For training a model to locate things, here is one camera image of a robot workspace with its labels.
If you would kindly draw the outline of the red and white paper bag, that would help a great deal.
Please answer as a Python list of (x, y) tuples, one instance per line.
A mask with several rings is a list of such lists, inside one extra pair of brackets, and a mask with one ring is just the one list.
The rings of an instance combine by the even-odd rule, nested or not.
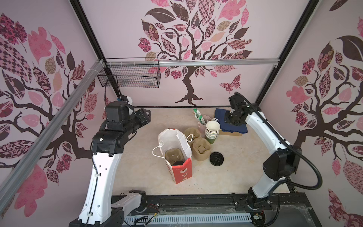
[(162, 158), (175, 184), (192, 177), (192, 149), (189, 143), (193, 134), (185, 136), (178, 129), (166, 129), (158, 135), (158, 146), (153, 156)]

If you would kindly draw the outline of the single pulp cup carrier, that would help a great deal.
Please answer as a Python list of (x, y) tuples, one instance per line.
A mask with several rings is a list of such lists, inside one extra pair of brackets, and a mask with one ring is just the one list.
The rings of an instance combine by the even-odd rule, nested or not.
[(165, 159), (170, 165), (172, 165), (174, 162), (179, 161), (179, 160), (185, 162), (183, 152), (178, 148), (173, 148), (173, 149), (166, 151)]

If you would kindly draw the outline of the black plastic cup lid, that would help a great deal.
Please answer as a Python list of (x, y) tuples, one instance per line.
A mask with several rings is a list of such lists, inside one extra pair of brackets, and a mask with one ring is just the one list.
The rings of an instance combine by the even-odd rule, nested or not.
[(176, 161), (176, 162), (174, 162), (174, 163), (172, 164), (172, 166), (183, 166), (183, 165), (184, 165), (184, 161), (181, 161), (181, 160)]

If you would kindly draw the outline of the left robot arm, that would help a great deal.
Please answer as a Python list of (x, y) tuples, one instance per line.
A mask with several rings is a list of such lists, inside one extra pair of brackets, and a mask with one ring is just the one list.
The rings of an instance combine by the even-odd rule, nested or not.
[(91, 142), (93, 168), (85, 204), (71, 227), (121, 227), (125, 216), (146, 206), (144, 191), (130, 191), (112, 203), (112, 189), (124, 147), (150, 123), (151, 111), (135, 110), (126, 101), (111, 102), (105, 111), (106, 119)]

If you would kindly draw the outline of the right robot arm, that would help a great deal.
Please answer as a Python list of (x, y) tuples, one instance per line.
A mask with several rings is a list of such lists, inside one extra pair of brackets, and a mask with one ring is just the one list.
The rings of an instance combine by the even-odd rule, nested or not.
[[(260, 180), (249, 190), (254, 199), (264, 199), (271, 196), (282, 184), (292, 185), (305, 190), (318, 190), (323, 179), (318, 168), (305, 157), (301, 150), (285, 140), (269, 123), (257, 105), (253, 105), (239, 92), (229, 98), (231, 111), (225, 114), (225, 123), (240, 126), (249, 125), (260, 137), (270, 155), (264, 161), (263, 175)], [(304, 161), (313, 170), (317, 183), (307, 186), (292, 182), (288, 178), (297, 172), (300, 161)]]

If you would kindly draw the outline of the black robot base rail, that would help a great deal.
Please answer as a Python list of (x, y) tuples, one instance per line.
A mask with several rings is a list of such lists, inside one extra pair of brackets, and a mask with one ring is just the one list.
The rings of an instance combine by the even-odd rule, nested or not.
[(227, 209), (232, 212), (262, 213), (274, 211), (281, 204), (278, 196), (249, 202), (248, 194), (147, 195), (131, 215), (191, 211), (192, 209)]

